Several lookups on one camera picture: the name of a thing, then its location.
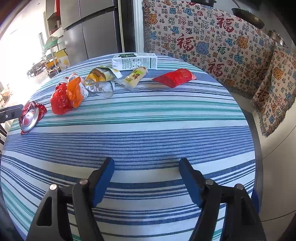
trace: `red snack package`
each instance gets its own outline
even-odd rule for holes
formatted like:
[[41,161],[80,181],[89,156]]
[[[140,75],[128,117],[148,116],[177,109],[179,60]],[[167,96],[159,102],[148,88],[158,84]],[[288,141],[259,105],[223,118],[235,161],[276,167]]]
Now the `red snack package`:
[[177,69],[173,72],[166,73],[152,80],[163,83],[171,88],[186,83],[190,80],[196,80],[196,77],[187,69]]
[[59,83],[50,97],[50,104],[54,114],[62,115],[72,109],[71,102],[66,93],[67,88],[67,83]]
[[22,109],[19,117],[21,135],[27,134],[46,114],[47,109],[44,105],[36,101],[28,101]]

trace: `blue gripper pad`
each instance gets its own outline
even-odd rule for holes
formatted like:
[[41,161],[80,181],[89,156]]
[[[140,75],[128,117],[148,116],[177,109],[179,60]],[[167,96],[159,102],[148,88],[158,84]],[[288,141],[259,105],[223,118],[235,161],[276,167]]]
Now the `blue gripper pad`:
[[93,189],[93,195],[91,199],[92,207],[96,207],[97,204],[102,201],[104,193],[107,190],[114,173],[114,167],[114,160],[111,157],[107,157],[101,168],[97,170],[101,172],[101,175]]
[[197,184],[197,179],[194,178],[194,173],[196,171],[192,168],[186,158],[181,158],[181,160],[179,161],[179,172],[188,190],[192,202],[201,207],[203,203],[200,196],[201,190]]

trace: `sausage package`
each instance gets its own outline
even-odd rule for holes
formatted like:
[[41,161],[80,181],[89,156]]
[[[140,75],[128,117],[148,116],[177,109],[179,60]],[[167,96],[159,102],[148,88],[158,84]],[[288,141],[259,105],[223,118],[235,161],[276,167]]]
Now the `sausage package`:
[[135,68],[132,71],[132,73],[127,77],[125,77],[124,79],[116,80],[116,81],[123,87],[132,91],[136,87],[136,85],[139,83],[140,79],[142,79],[147,73],[148,73],[148,70],[146,67],[138,67],[138,68]]

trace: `wok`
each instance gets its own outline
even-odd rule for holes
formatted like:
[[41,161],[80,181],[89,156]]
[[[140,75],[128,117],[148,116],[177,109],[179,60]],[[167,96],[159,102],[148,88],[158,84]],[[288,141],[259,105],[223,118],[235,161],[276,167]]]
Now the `wok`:
[[280,46],[288,48],[288,46],[285,44],[285,41],[283,40],[283,38],[275,30],[273,30],[273,31],[269,30],[267,35],[273,41],[277,42]]
[[209,7],[214,7],[214,4],[216,3],[215,0],[191,0],[191,2],[199,3],[202,5],[209,6]]
[[250,13],[250,11],[241,9],[235,0],[232,1],[238,6],[238,8],[231,9],[235,16],[247,21],[250,24],[253,24],[259,29],[262,29],[264,27],[264,22],[262,22],[258,17]]

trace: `fringe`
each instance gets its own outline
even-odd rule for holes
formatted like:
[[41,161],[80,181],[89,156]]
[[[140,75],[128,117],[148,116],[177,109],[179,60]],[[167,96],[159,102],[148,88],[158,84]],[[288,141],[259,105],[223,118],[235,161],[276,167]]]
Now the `fringe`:
[[148,0],[143,1],[143,24],[144,24],[144,52],[149,53],[150,39],[149,39],[149,3]]
[[286,116],[286,112],[287,112],[287,110],[289,110],[291,108],[291,106],[295,102],[295,98],[296,98],[296,88],[294,89],[294,92],[292,94],[292,98],[287,103],[287,105],[285,106],[285,108],[282,110],[281,114],[276,117],[275,122],[271,125],[271,127],[269,127],[268,130],[265,129],[265,126],[264,126],[264,123],[263,123],[263,117],[262,117],[262,113],[261,113],[261,108],[259,108],[259,106],[257,105],[257,103],[253,99],[251,100],[250,105],[256,110],[256,112],[257,112],[257,114],[259,116],[260,130],[261,130],[261,134],[263,136],[266,136],[267,137],[271,133],[274,132],[274,130],[284,120],[284,118]]
[[226,85],[225,83],[221,83],[229,92],[231,93],[235,93],[235,94],[238,94],[238,95],[241,95],[242,97],[245,97],[247,99],[252,99],[254,95],[251,95],[247,92],[244,92],[243,90],[240,90],[240,89],[237,89],[237,88],[234,88],[232,86],[228,86]]

